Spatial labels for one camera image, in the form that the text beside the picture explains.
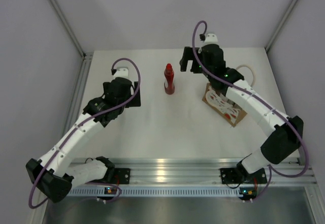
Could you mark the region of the red curvy bottle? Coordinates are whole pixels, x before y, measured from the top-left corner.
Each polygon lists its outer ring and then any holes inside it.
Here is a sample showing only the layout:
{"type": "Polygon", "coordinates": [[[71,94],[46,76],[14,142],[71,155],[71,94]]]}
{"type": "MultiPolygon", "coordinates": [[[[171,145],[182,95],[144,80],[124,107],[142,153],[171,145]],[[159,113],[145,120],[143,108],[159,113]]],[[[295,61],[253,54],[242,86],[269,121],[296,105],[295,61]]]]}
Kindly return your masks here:
{"type": "Polygon", "coordinates": [[[166,65],[164,76],[164,89],[166,94],[172,95],[175,92],[175,84],[174,84],[174,70],[170,63],[166,65]]]}

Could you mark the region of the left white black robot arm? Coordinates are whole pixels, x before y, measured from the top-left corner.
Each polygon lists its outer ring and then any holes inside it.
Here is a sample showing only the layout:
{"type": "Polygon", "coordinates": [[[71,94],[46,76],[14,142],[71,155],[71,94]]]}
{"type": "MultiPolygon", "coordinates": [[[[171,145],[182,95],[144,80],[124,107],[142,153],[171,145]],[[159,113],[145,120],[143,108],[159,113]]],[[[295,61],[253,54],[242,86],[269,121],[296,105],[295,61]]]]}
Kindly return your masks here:
{"type": "Polygon", "coordinates": [[[82,114],[64,137],[39,159],[30,159],[26,170],[33,184],[53,203],[63,200],[71,189],[88,182],[113,183],[115,165],[98,156],[88,163],[71,167],[77,153],[92,136],[116,119],[125,108],[139,107],[140,81],[117,77],[103,83],[104,94],[88,102],[82,114]]]}

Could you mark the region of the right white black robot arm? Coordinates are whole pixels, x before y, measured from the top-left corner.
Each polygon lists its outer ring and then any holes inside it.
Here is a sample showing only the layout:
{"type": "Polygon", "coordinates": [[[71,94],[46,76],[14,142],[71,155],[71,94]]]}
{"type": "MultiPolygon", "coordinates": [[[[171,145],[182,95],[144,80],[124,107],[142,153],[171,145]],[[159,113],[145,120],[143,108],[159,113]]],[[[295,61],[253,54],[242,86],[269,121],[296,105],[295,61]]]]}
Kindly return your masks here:
{"type": "Polygon", "coordinates": [[[185,72],[188,61],[191,72],[204,74],[213,89],[220,91],[249,114],[267,136],[262,146],[236,165],[237,178],[248,182],[255,173],[268,165],[277,165],[300,147],[303,121],[289,117],[265,102],[236,69],[225,64],[223,50],[217,44],[202,48],[185,47],[180,70],[185,72]]]}

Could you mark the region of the jute watermelon canvas bag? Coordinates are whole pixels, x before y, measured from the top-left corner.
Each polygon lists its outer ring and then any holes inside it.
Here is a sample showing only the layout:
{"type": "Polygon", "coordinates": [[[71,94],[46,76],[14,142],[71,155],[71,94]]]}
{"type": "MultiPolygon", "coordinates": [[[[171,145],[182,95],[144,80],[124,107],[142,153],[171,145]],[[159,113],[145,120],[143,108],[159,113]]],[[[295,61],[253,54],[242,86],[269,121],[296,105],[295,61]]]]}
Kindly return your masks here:
{"type": "MultiPolygon", "coordinates": [[[[231,78],[243,78],[238,72],[238,69],[242,67],[250,69],[253,77],[251,85],[254,85],[255,73],[253,69],[247,65],[240,65],[236,69],[226,68],[226,70],[220,74],[221,79],[231,83],[233,81],[231,78]]],[[[226,91],[229,88],[227,84],[212,78],[205,72],[204,75],[209,82],[206,85],[202,101],[224,118],[231,126],[236,126],[247,113],[238,104],[226,97],[226,91]]]]}

